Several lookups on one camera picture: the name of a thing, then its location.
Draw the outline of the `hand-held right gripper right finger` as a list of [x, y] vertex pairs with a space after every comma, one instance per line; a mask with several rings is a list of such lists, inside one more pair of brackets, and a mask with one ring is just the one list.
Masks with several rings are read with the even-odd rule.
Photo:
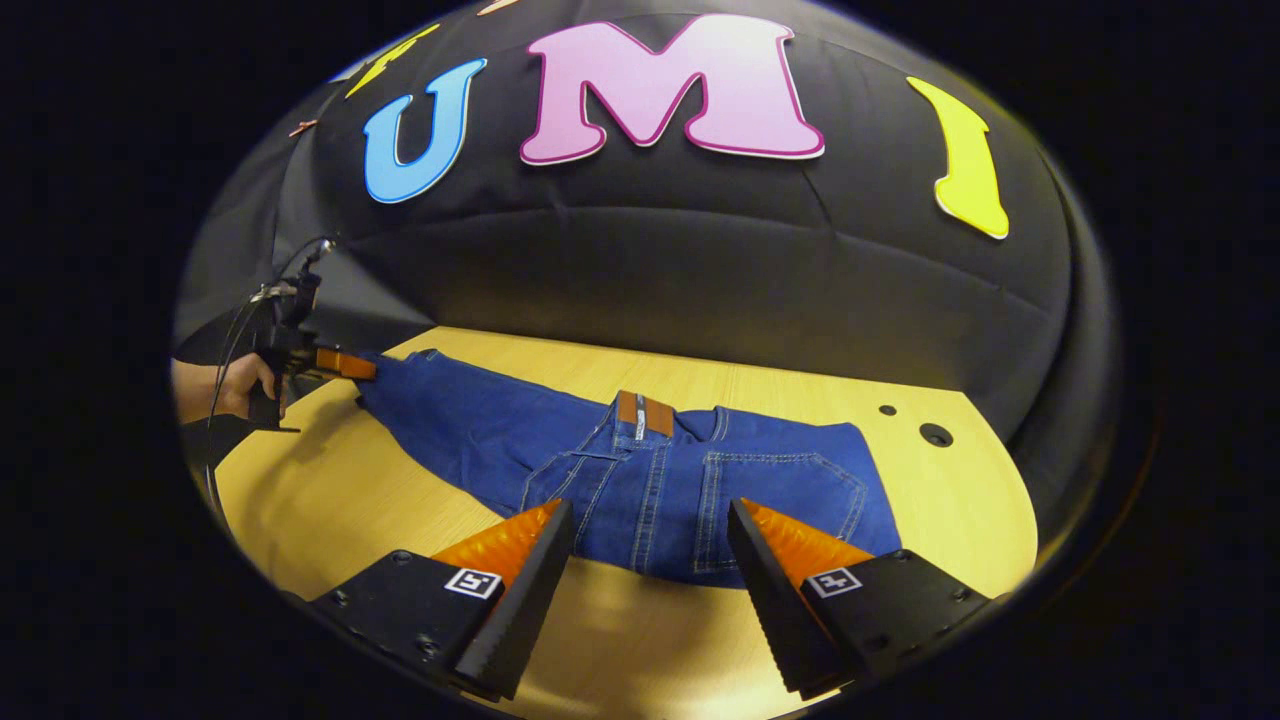
[[910, 550], [874, 556], [736, 498], [727, 537], [787, 691], [812, 700], [878, 685], [1006, 603]]

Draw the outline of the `blue denim jeans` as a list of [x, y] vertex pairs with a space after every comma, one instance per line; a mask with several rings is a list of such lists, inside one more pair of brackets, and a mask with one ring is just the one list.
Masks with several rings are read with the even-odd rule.
[[407, 455], [502, 518], [570, 502], [575, 556], [668, 582], [739, 588], [737, 498], [870, 555], [900, 550], [863, 433], [731, 407], [598, 404], [448, 357], [376, 356], [360, 405]]

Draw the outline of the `black backdrop cloth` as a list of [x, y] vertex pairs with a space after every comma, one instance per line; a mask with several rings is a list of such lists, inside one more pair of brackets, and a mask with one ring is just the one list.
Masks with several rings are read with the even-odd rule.
[[957, 391], [1043, 542], [1108, 460], [1116, 296], [1056, 159], [814, 0], [475, 0], [394, 37], [238, 163], [172, 342], [209, 361], [320, 234], [338, 342], [438, 324]]

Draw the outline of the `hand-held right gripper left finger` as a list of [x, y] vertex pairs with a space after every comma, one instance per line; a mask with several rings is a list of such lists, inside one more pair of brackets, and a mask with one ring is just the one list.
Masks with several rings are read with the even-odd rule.
[[561, 582], [572, 505], [554, 498], [433, 556], [393, 550], [307, 609], [425, 682], [512, 700]]

